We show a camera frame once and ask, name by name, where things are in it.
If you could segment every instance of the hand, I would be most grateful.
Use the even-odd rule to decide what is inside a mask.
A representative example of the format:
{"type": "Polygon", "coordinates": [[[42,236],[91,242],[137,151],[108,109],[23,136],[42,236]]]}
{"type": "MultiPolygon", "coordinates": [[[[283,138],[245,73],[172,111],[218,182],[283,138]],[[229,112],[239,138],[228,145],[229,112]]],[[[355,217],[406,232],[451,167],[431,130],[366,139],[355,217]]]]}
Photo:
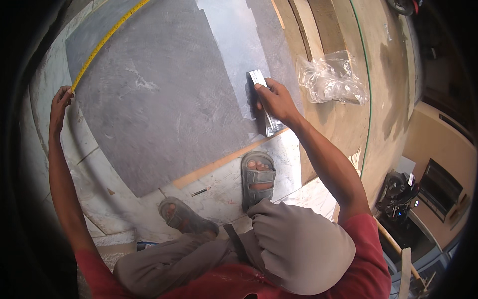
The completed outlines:
{"type": "Polygon", "coordinates": [[[289,91],[284,85],[271,78],[265,80],[270,90],[261,84],[254,86],[261,99],[260,102],[257,102],[257,109],[261,110],[264,107],[268,113],[289,126],[294,118],[300,116],[289,91]]]}
{"type": "Polygon", "coordinates": [[[62,86],[53,97],[50,111],[50,136],[60,134],[61,129],[63,129],[65,109],[71,104],[71,99],[74,96],[71,86],[62,86]]]}

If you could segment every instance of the gray pants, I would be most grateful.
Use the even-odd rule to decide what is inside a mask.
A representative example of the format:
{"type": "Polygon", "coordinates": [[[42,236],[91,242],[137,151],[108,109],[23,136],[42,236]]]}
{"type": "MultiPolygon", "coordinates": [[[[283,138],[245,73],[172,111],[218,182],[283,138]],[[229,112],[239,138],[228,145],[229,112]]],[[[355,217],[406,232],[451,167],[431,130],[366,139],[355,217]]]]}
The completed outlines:
{"type": "MultiPolygon", "coordinates": [[[[336,284],[352,263],[355,246],[350,236],[311,208],[263,199],[247,214],[253,229],[239,237],[249,261],[278,287],[318,294],[336,284]]],[[[238,262],[230,240],[185,233],[122,257],[113,273],[133,294],[156,298],[212,268],[238,262]]]]}

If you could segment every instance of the red t-shirt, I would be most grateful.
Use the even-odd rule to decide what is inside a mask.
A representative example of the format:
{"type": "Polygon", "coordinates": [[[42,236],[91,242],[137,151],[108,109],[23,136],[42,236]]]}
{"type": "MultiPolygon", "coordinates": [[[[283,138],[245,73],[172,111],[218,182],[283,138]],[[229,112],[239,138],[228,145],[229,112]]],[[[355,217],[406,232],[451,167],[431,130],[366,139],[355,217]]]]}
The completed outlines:
{"type": "MultiPolygon", "coordinates": [[[[374,298],[389,297],[391,277],[382,255],[375,219],[361,214],[348,219],[342,226],[355,243],[355,257],[343,277],[329,290],[312,298],[374,298]]],[[[78,251],[76,261],[90,286],[93,298],[135,298],[116,280],[101,259],[88,251],[78,251]]],[[[222,265],[206,272],[162,296],[169,298],[242,299],[257,294],[258,299],[301,298],[273,285],[256,269],[243,264],[222,265]]]]}

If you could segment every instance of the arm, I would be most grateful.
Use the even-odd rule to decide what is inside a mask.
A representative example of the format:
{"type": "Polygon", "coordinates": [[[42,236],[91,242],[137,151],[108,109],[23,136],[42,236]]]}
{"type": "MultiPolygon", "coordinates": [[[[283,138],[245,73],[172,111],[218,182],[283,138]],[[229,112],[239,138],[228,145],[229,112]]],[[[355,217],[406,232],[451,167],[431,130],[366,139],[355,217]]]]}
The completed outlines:
{"type": "Polygon", "coordinates": [[[371,215],[362,181],[350,161],[299,113],[284,85],[270,78],[266,82],[271,90],[255,86],[261,97],[257,108],[264,105],[297,135],[315,172],[340,206],[339,224],[355,215],[371,215]]]}
{"type": "Polygon", "coordinates": [[[58,220],[70,241],[73,252],[83,249],[99,257],[91,239],[81,210],[75,185],[60,142],[65,109],[71,103],[73,93],[70,86],[62,86],[53,97],[50,113],[50,132],[48,136],[48,163],[50,191],[58,220]]]}

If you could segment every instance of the yellow tape measure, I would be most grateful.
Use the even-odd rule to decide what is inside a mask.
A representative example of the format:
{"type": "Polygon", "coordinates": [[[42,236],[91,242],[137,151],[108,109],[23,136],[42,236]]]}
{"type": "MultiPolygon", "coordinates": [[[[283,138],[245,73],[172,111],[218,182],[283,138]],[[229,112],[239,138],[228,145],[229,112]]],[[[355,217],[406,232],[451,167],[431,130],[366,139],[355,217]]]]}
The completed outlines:
{"type": "Polygon", "coordinates": [[[113,35],[113,33],[121,26],[123,25],[124,22],[126,22],[126,20],[132,16],[138,9],[140,9],[141,7],[143,7],[144,4],[148,3],[150,0],[142,0],[140,3],[136,4],[135,7],[133,7],[129,12],[127,12],[109,31],[108,33],[103,37],[103,39],[98,43],[98,45],[96,45],[95,49],[93,50],[93,52],[91,52],[90,56],[88,57],[88,59],[85,61],[85,63],[83,64],[83,67],[81,68],[81,70],[78,72],[78,75],[76,76],[75,78],[75,81],[73,82],[73,85],[71,86],[71,89],[73,91],[75,91],[75,88],[76,86],[78,85],[78,82],[80,81],[81,77],[83,76],[83,74],[85,73],[85,71],[87,70],[89,64],[91,63],[91,61],[93,60],[93,58],[95,58],[96,54],[98,53],[98,51],[101,49],[101,47],[106,43],[106,41],[113,35]]]}

